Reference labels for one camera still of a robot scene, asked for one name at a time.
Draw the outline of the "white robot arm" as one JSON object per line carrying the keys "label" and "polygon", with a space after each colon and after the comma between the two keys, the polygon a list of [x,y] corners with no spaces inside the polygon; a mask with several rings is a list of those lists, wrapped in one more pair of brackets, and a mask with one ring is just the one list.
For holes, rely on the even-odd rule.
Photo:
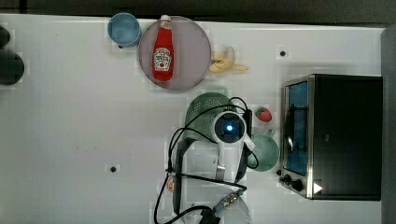
{"label": "white robot arm", "polygon": [[186,124],[173,158],[177,224],[251,224],[241,184],[251,139],[251,112],[209,109]]}

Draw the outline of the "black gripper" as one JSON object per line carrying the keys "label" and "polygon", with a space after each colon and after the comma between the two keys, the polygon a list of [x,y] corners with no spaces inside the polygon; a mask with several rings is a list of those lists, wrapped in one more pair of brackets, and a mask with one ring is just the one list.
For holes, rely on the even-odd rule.
{"label": "black gripper", "polygon": [[246,122],[246,130],[247,130],[247,135],[251,136],[251,131],[252,131],[252,111],[250,109],[247,109],[244,113],[244,120]]}

